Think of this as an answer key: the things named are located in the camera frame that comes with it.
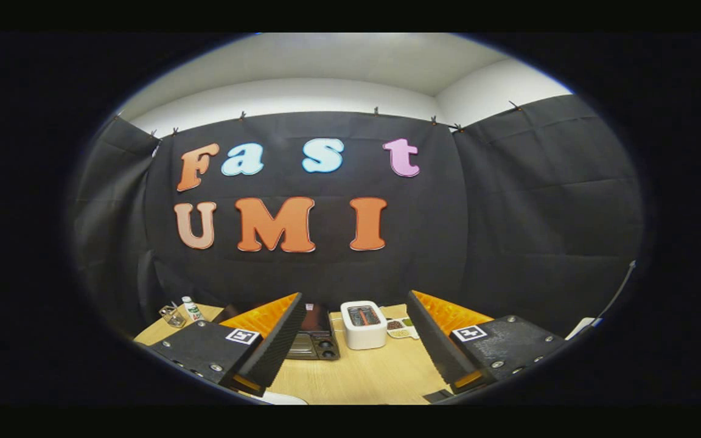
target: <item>white ceiling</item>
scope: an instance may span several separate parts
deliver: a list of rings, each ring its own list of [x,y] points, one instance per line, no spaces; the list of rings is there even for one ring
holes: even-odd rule
[[[131,98],[133,120],[207,89],[274,78],[344,78],[436,96],[508,56],[450,33],[261,33],[172,70]]]

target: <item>white toaster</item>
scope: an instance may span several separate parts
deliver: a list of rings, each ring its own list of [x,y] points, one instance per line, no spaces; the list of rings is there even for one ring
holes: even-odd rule
[[[379,349],[386,344],[388,322],[380,308],[371,301],[343,302],[340,305],[348,349]]]

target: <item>small bottle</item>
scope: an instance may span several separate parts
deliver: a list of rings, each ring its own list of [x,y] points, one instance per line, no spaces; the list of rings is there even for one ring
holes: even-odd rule
[[[192,301],[191,297],[183,297],[183,302],[186,306],[186,311],[189,313],[189,316],[191,316],[191,321],[199,321],[200,319],[204,319],[204,316],[202,316],[202,313],[200,312],[200,308],[198,308]]]

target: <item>black curtain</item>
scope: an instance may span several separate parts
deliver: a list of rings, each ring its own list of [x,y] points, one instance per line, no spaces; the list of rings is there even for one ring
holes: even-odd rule
[[[302,168],[305,142],[339,139],[342,165],[330,173]],[[412,178],[398,176],[390,152],[382,145],[407,139],[418,148]],[[263,147],[262,170],[255,175],[226,176],[220,169],[229,150],[256,142]],[[199,186],[178,192],[183,153],[209,144],[220,152],[209,158]],[[292,196],[315,202],[309,213],[315,251],[259,252],[237,249],[244,197],[262,200],[274,217]],[[386,200],[381,237],[386,246],[354,251],[358,197]],[[295,292],[306,302],[339,308],[347,301],[370,299],[399,304],[411,288],[458,297],[467,252],[467,202],[459,155],[450,130],[406,117],[316,112],[272,114],[244,121],[218,122],[164,138],[147,178],[145,227],[156,258],[156,272],[171,299],[191,291],[198,302],[275,300]],[[197,204],[214,202],[215,240],[207,249],[192,249],[178,235],[177,203],[191,203],[192,230],[200,235]]]
[[[623,145],[576,96],[453,133],[469,239],[459,303],[565,336],[610,302],[637,257],[643,212]]]
[[[302,147],[340,139],[343,163],[308,173]],[[414,178],[396,175],[382,144],[418,148]],[[263,146],[264,168],[226,176],[226,153]],[[181,156],[219,144],[198,187],[178,192]],[[161,139],[115,119],[95,139],[74,200],[78,265],[115,327],[134,336],[158,308],[189,294],[226,305],[302,292],[339,308],[403,302],[411,289],[489,316],[517,314],[567,335],[620,286],[643,233],[637,175],[609,127],[575,96],[552,97],[450,133],[406,117],[343,112],[218,122]],[[315,200],[310,253],[242,252],[234,202],[262,199],[275,215],[292,196]],[[379,197],[386,247],[358,252],[356,197]],[[176,203],[215,202],[215,242],[187,247]],[[192,229],[201,230],[195,208]]]
[[[95,136],[72,182],[78,272],[100,314],[129,336],[155,321],[166,304],[153,284],[142,210],[158,142],[115,117]]]

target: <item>letter m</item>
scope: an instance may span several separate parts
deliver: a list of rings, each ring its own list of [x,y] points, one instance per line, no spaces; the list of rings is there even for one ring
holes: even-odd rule
[[[293,197],[286,200],[275,219],[259,198],[243,198],[234,203],[240,211],[242,222],[242,240],[237,244],[241,251],[256,252],[261,249],[261,243],[273,251],[285,233],[281,249],[285,252],[312,252],[315,244],[310,242],[308,224],[309,212],[315,202],[306,197]]]

